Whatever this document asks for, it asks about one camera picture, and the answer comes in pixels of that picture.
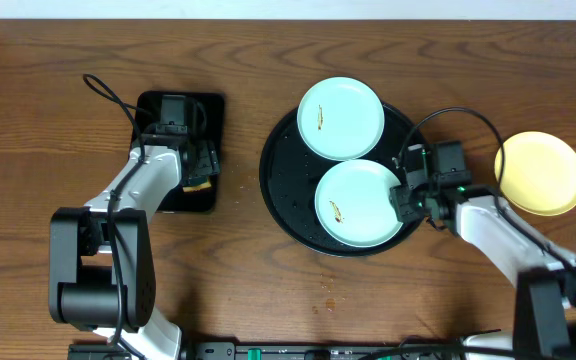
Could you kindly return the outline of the light blue plate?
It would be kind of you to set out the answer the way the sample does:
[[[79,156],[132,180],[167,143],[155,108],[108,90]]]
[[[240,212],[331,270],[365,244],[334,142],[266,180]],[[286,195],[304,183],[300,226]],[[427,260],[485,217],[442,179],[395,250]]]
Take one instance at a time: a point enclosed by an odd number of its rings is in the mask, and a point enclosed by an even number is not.
[[[376,146],[385,128],[385,113],[368,85],[332,77],[316,83],[302,97],[297,128],[315,154],[333,161],[353,160]]]

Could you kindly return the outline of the yellow plate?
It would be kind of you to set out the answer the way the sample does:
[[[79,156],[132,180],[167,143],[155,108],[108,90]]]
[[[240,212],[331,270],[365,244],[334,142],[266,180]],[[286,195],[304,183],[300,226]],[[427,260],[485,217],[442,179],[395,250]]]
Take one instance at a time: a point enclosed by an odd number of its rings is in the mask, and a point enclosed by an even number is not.
[[[497,151],[494,170],[504,197],[526,212],[556,216],[576,206],[576,152],[554,135],[511,136]]]

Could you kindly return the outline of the green and yellow sponge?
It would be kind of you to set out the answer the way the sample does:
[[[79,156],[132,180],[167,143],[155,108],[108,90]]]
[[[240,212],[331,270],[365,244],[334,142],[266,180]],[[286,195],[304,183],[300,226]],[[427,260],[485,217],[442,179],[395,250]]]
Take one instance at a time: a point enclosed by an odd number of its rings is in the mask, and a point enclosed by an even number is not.
[[[192,177],[182,181],[182,189],[185,193],[199,192],[211,187],[212,182],[209,176]]]

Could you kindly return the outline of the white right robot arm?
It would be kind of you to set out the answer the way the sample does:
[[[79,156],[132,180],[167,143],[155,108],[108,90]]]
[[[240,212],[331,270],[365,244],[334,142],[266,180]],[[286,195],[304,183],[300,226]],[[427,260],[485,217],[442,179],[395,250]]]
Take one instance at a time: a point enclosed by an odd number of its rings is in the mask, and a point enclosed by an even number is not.
[[[510,349],[516,359],[576,359],[576,255],[518,216],[468,172],[413,170],[390,190],[397,218],[441,221],[479,249],[516,289]]]

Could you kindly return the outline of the pale green plate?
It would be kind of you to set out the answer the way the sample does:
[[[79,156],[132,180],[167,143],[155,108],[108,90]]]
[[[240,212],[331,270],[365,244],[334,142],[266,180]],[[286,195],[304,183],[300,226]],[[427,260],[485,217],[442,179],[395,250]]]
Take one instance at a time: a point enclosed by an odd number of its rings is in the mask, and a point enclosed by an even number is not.
[[[391,170],[377,162],[341,162],[330,168],[316,187],[317,218],[324,230],[344,245],[381,245],[403,227],[390,201],[390,190],[400,184]]]

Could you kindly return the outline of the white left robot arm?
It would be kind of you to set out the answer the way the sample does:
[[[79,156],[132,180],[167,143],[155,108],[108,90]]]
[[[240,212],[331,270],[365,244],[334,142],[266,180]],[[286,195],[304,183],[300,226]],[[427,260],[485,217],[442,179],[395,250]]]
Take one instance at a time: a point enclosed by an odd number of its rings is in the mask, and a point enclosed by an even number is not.
[[[181,359],[182,329],[155,306],[149,224],[183,210],[188,186],[220,172],[220,125],[155,123],[137,131],[126,165],[99,195],[50,220],[49,313],[102,344],[72,344],[70,359]]]

